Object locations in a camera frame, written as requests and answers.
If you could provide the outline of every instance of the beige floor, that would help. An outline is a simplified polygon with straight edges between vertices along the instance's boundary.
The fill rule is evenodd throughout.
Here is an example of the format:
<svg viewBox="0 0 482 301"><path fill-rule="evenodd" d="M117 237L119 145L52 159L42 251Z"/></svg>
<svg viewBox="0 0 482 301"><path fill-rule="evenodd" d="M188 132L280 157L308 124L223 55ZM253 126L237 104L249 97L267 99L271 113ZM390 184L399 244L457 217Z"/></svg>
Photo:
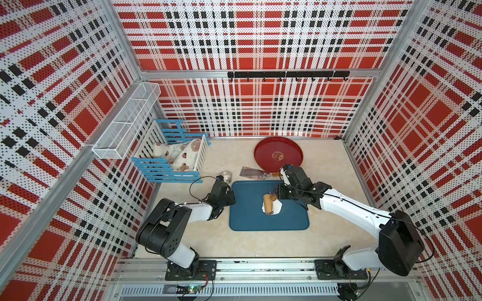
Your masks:
<svg viewBox="0 0 482 301"><path fill-rule="evenodd" d="M216 176L223 170L234 181L249 180L239 176L242 166L259 168L253 151L259 140L211 140L202 175ZM325 182L341 193L368 204L341 140L296 140L303 150L301 167L311 180ZM194 184L192 193L204 197L214 179ZM163 183L156 200L195 201L189 184ZM345 245L364 245L375 239L349 221L313 206L309 207L309 228L305 231L238 232L229 227L229 207L217 220L188 224L182 241L201 257L321 257L333 256ZM138 248L136 258L157 258Z"/></svg>

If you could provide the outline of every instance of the black cable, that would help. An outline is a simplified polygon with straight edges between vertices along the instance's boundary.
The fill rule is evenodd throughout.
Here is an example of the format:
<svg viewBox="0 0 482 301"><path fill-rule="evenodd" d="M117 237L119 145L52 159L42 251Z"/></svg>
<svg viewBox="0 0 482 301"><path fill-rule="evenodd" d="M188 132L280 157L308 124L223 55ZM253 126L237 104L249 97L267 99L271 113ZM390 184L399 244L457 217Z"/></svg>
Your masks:
<svg viewBox="0 0 482 301"><path fill-rule="evenodd" d="M407 221L404 221L404 220L401 220L401 219L397 219L397 218L394 218L394 217L388 217L388 216L384 216L384 215L381 215L381 214L378 214L378 213L375 213L375 212L372 212L366 208L363 208L361 206L358 206L357 204L353 203L353 202L350 202L349 200L345 199L345 198L342 198L342 197L339 197L339 196L334 196L334 195L330 195L330 194L326 194L326 193L320 193L320 192L311 192L311 191L306 191L306 190L301 190L301 189L297 189L298 191L303 191L303 192L308 192L308 193L312 193L312 194L319 194L319 195L324 195L324 196L333 196L333 197L336 197L336 198L339 198L343 201L346 201L360 209L363 209L365 211L368 211L369 213L371 214L375 214L375 215L378 215L380 217L384 217L386 219L392 219L392 220L396 220L396 221L400 221L400 222L404 222L406 224L409 224L411 226L413 226L415 229L417 229L423 236L425 236L428 240L428 242L430 243L430 246L432 247L432 254L427 258L427 259L424 259L424 260L420 260L420 261L417 261L415 263L422 263L422 262L426 262L426 261L429 261L430 259L432 259L432 257L435 255L435 246L433 245L433 242L432 240L428 237L427 234L425 234L424 232L422 232L422 230L420 230L417 226L415 226L414 224L412 224L411 222L407 222Z"/></svg>
<svg viewBox="0 0 482 301"><path fill-rule="evenodd" d="M209 297L204 300L204 301L208 301L212 296L213 296L213 292L214 292L214 280L211 280L211 282L213 283L213 290L211 290L211 295L209 295Z"/></svg>
<svg viewBox="0 0 482 301"><path fill-rule="evenodd" d="M372 283L375 281L375 278L378 276L379 272L380 272L380 268L378 268L378 271L376 272L375 277L373 277L372 281L368 284L366 289L363 292L361 292L361 294L358 296L358 298L356 300L360 299L363 296L363 294L367 291L367 289L370 287L370 285L372 285Z"/></svg>
<svg viewBox="0 0 482 301"><path fill-rule="evenodd" d="M298 203L295 199L294 199L293 201L295 202L295 204L297 204L298 206L303 207L304 210L308 211L308 206L304 206L303 204Z"/></svg>
<svg viewBox="0 0 482 301"><path fill-rule="evenodd" d="M199 202L202 202L205 198L207 198L207 196L205 196L205 197L202 198L202 199L199 199L199 198L193 196L192 193L191 193L191 187L192 187L192 185L193 185L195 182L199 181L199 180L202 179L202 178L213 178L213 179L215 179L215 180L217 181L217 178L215 178L215 177L212 177L212 176L204 176L204 177L200 177L200 178L196 179L194 182L191 183L191 185L189 186L189 194L190 194L193 198L195 198L196 200L198 200Z"/></svg>
<svg viewBox="0 0 482 301"><path fill-rule="evenodd" d="M368 288L370 286L370 282L372 281L372 273L370 273L370 269L367 269L367 272L368 272L368 282L362 286L362 287L358 287L358 284L357 284L357 289L364 289L364 288ZM351 286L351 276L350 276L350 281L348 282L348 286L353 290L353 291L356 291L352 286Z"/></svg>

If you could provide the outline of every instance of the plush blanket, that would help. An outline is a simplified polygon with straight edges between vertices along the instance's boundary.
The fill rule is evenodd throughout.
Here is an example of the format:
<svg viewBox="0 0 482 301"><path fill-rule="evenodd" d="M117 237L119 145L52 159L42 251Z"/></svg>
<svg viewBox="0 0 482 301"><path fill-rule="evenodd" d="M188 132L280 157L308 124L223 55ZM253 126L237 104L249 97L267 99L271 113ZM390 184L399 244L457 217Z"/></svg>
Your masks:
<svg viewBox="0 0 482 301"><path fill-rule="evenodd" d="M153 146L154 158L167 159L167 163L169 163L174 170L193 171L200 147L201 139L193 139L178 144L162 144L157 142Z"/></svg>

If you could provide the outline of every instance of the wooden handle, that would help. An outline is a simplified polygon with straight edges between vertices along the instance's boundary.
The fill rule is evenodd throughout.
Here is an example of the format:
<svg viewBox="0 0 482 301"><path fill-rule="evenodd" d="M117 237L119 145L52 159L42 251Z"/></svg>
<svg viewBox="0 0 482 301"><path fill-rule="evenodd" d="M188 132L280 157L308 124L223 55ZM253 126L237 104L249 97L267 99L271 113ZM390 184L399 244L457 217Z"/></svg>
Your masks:
<svg viewBox="0 0 482 301"><path fill-rule="evenodd" d="M271 195L264 195L263 199L265 203L265 213L267 215L273 214L273 201L271 200Z"/></svg>

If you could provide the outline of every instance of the red plaid wall panel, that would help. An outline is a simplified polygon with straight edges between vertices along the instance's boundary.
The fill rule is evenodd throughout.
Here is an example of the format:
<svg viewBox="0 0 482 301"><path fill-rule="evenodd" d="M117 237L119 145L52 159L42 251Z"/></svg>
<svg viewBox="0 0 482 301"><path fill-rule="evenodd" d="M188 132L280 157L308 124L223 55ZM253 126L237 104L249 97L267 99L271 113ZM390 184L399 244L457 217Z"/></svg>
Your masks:
<svg viewBox="0 0 482 301"><path fill-rule="evenodd" d="M430 1L350 141L378 206L433 241L418 268L441 300L482 296L481 41L480 1Z"/></svg>
<svg viewBox="0 0 482 301"><path fill-rule="evenodd" d="M135 244L154 185L130 155L94 159L0 295L7 300L104 299L118 258Z"/></svg>
<svg viewBox="0 0 482 301"><path fill-rule="evenodd" d="M96 2L0 12L1 250L134 78Z"/></svg>
<svg viewBox="0 0 482 301"><path fill-rule="evenodd" d="M96 1L0 3L0 251L135 80ZM152 185L94 160L0 300L101 300Z"/></svg>
<svg viewBox="0 0 482 301"><path fill-rule="evenodd" d="M167 118L210 136L341 136L371 78L155 80Z"/></svg>
<svg viewBox="0 0 482 301"><path fill-rule="evenodd" d="M412 3L113 2L144 70L378 68Z"/></svg>

